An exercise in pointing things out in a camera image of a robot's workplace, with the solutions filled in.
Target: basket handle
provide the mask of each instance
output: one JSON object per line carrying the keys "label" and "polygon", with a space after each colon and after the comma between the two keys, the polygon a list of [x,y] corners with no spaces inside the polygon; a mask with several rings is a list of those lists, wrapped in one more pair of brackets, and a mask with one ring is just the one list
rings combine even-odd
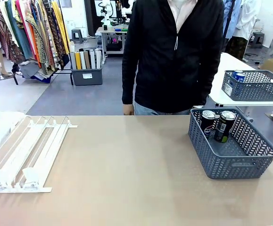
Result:
{"label": "basket handle", "polygon": [[232,167],[256,167],[256,162],[254,161],[234,162],[232,163]]}

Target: black jacket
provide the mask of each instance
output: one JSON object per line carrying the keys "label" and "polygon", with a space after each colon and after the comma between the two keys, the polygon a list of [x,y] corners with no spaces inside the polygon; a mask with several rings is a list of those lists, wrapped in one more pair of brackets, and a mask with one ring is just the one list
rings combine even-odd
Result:
{"label": "black jacket", "polygon": [[223,12],[223,0],[198,0],[177,34],[167,0],[137,0],[123,57],[123,104],[132,104],[138,64],[138,104],[163,113],[204,105],[220,62]]}

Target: floor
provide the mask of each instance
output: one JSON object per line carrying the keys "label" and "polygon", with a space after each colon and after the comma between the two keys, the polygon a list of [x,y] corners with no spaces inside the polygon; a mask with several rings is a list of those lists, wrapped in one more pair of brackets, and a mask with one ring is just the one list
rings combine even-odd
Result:
{"label": "floor", "polygon": [[[258,66],[267,49],[248,49],[248,64]],[[108,57],[103,67],[103,85],[71,86],[69,75],[55,76],[50,84],[18,78],[0,81],[0,111],[20,111],[28,115],[122,115],[121,57]],[[206,107],[215,103],[208,98]],[[254,125],[273,143],[273,122],[265,115],[273,107],[251,107]]]}
{"label": "floor", "polygon": [[[12,63],[5,59],[4,64],[6,70],[10,72]],[[17,80],[18,86],[13,79],[0,81],[0,111],[27,113],[49,86],[20,76],[17,76]]]}

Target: jeans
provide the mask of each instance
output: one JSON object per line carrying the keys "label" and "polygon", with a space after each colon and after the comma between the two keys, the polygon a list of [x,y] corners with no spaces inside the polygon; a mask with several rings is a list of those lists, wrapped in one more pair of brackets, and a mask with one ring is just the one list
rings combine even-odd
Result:
{"label": "jeans", "polygon": [[143,107],[139,105],[138,103],[135,103],[134,107],[134,113],[135,115],[189,115],[191,109],[183,111],[183,112],[177,112],[177,113],[162,113],[162,112],[157,112],[152,109]]}

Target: hand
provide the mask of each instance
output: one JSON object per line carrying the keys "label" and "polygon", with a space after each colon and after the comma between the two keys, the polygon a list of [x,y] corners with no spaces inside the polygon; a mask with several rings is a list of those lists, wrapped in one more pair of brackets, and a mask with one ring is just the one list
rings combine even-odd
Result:
{"label": "hand", "polygon": [[134,106],[124,105],[124,115],[134,115]]}

